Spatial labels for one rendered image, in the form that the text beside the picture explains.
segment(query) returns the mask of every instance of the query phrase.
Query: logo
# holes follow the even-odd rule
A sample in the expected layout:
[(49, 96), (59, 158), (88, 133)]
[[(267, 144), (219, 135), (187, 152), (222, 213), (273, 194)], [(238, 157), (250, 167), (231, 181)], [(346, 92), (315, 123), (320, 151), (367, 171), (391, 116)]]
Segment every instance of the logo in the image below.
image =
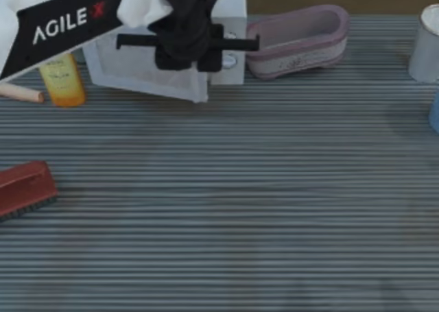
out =
[(105, 15), (105, 1), (100, 1), (92, 5), (89, 9), (83, 7), (76, 12), (65, 14), (59, 19), (52, 19), (44, 26), (38, 26), (34, 34), (33, 45), (37, 45), (41, 41), (54, 38), (59, 34), (70, 32), (79, 26), (88, 23), (88, 16), (92, 19), (99, 19)]

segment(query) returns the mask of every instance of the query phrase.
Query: red brush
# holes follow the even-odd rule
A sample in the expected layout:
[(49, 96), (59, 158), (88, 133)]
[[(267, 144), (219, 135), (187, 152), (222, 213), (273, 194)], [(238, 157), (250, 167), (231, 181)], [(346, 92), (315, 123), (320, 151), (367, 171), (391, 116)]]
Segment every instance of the red brush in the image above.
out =
[(0, 172), (0, 222), (55, 202), (58, 190), (44, 161)]

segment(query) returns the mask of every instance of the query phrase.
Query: rolling pin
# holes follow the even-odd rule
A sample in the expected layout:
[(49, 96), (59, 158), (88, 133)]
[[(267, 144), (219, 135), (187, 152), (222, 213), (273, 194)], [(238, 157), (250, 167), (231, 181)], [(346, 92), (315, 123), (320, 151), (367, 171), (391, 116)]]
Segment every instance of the rolling pin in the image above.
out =
[(0, 96), (16, 99), (19, 101), (28, 101), (31, 103), (43, 103), (44, 94), (34, 89), (29, 89), (14, 84), (0, 84)]

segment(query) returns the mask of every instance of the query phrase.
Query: yellow bottle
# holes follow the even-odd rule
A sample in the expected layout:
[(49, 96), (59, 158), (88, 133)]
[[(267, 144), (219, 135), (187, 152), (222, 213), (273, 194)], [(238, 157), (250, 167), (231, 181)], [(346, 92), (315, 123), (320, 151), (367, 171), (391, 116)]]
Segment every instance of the yellow bottle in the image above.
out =
[(72, 108), (85, 103), (86, 93), (73, 55), (69, 53), (44, 64), (40, 73), (55, 105)]

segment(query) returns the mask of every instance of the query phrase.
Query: striped tabletop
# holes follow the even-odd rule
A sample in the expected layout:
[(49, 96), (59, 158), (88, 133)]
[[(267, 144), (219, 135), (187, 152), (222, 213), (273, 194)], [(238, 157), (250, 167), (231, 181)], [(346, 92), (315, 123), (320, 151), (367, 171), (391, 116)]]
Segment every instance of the striped tabletop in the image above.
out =
[(436, 312), (436, 87), (407, 74), (415, 34), (355, 17), (339, 66), (205, 105), (88, 79), (81, 108), (2, 99), (0, 168), (46, 160), (60, 198), (0, 225), (0, 311)]

